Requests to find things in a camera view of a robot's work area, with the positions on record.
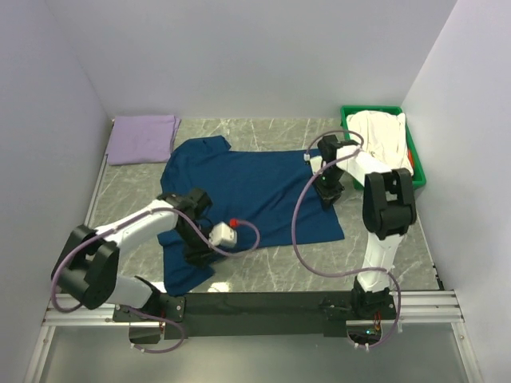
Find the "folded purple cloth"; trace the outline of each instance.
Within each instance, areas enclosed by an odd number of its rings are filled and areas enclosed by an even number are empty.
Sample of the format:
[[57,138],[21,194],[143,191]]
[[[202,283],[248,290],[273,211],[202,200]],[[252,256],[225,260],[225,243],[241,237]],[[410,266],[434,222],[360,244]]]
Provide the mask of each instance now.
[[115,117],[106,147],[109,165],[167,162],[181,120],[175,116]]

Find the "marble floor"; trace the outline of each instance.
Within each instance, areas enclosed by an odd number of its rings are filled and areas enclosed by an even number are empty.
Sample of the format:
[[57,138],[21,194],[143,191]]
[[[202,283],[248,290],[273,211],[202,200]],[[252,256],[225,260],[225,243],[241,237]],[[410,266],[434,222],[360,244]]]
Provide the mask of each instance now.
[[[236,151],[305,148],[322,132],[339,128],[340,119],[184,119],[176,145],[200,136],[222,135]],[[106,165],[89,225],[111,223],[151,202],[160,194],[165,164]],[[326,272],[352,270],[362,265],[367,233],[362,222],[362,192],[344,175],[346,188],[335,211],[346,238],[333,243],[300,246],[314,268]],[[120,272],[163,280],[162,248],[153,239],[121,260]],[[404,290],[437,290],[436,272],[420,223],[413,225],[395,257],[394,274]],[[204,291],[350,290],[353,278],[322,278],[305,270],[290,246],[259,249],[241,259],[214,265],[216,273],[195,288]]]

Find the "glass panel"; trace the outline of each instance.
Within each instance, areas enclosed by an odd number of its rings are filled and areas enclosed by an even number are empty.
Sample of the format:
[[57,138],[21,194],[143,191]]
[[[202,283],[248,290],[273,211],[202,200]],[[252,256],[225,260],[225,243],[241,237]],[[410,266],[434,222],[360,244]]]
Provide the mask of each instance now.
[[[126,327],[60,327],[43,382],[467,382],[452,327],[403,326],[380,349],[321,335],[191,338],[163,355],[129,348]],[[159,348],[173,341],[161,342]]]

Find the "blue t-shirt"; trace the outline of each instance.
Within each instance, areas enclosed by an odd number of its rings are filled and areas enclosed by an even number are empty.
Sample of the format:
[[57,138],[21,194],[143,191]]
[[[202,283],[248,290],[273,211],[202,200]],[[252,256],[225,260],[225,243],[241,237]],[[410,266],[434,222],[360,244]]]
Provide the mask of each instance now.
[[[204,189],[213,202],[208,211],[213,224],[245,219],[258,227],[259,247],[290,245],[296,201],[312,177],[311,167],[303,162],[304,150],[233,152],[230,148],[222,136],[184,142],[165,167],[163,193],[186,195],[193,188]],[[233,250],[250,248],[256,239],[253,230],[238,227],[236,231]],[[298,243],[344,239],[334,208],[324,211],[314,188],[300,207],[296,238]],[[176,231],[162,233],[158,240],[164,248],[164,285],[170,295],[185,294],[213,275],[211,267],[199,269],[184,261],[184,244]]]

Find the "green basket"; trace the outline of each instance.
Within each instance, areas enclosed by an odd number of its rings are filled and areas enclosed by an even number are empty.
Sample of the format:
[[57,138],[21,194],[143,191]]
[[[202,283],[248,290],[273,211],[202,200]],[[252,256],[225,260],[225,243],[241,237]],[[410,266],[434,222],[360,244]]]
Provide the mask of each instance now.
[[[377,105],[345,105],[341,108],[341,125],[348,129],[347,117],[351,114],[355,114],[361,112],[363,110],[377,110],[379,112],[386,112],[397,116],[402,113],[402,109],[398,106],[377,106]],[[344,133],[344,137],[349,140],[350,133]],[[417,149],[414,145],[414,140],[412,140],[412,136],[410,134],[410,130],[408,129],[408,122],[406,122],[406,144],[408,145],[408,149],[412,153],[412,159],[414,160],[414,176],[412,178],[414,189],[419,189],[426,185],[426,175],[424,174],[424,170],[422,169],[421,161],[418,158]],[[355,189],[361,190],[363,186],[356,180],[354,180],[353,185]]]

